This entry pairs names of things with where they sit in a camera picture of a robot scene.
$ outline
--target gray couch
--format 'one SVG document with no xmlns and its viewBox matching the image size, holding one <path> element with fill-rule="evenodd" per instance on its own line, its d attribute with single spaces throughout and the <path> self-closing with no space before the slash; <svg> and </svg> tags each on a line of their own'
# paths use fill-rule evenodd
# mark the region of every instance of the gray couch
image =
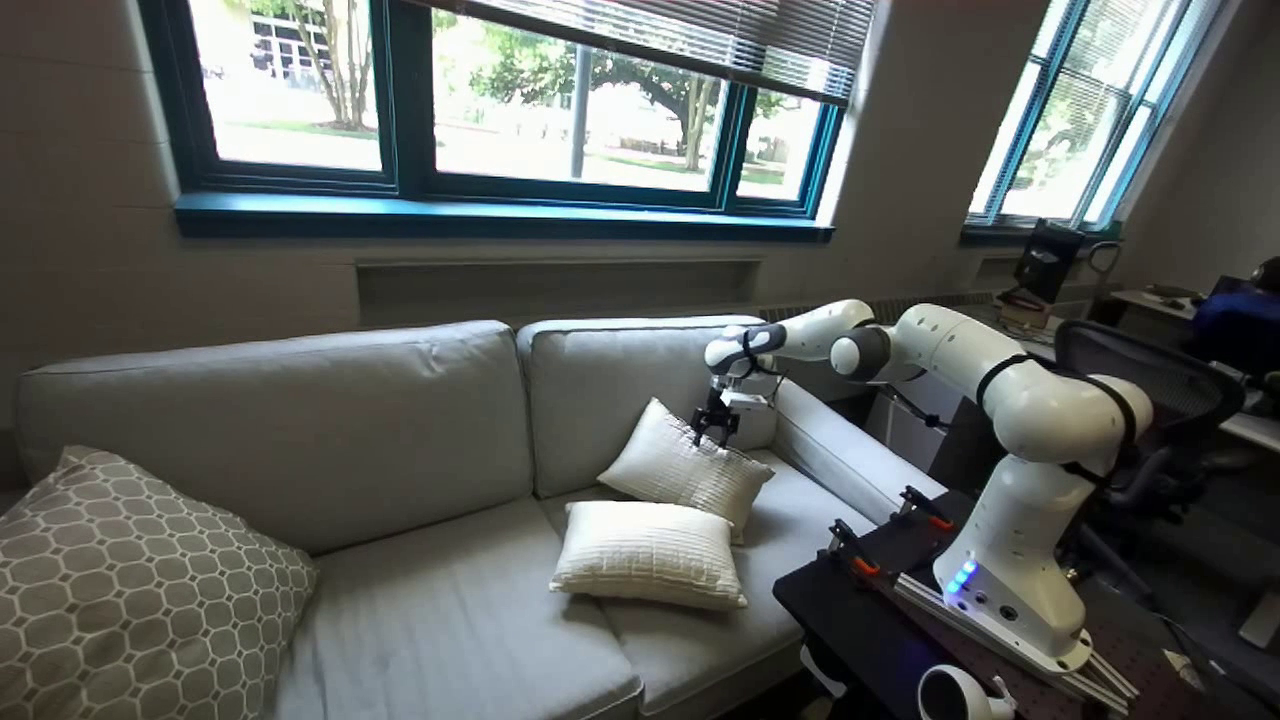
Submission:
<svg viewBox="0 0 1280 720">
<path fill-rule="evenodd" d="M 562 501 L 625 450 L 647 396 L 686 416 L 732 321 L 494 321 L 104 356 L 20 385 L 20 461 L 97 446 L 309 550 L 318 587 L 277 718 L 716 718 L 797 674 L 771 581 L 838 515 L 938 487 L 781 385 L 777 469 L 736 550 L 749 609 L 702 618 L 546 594 Z"/>
</svg>

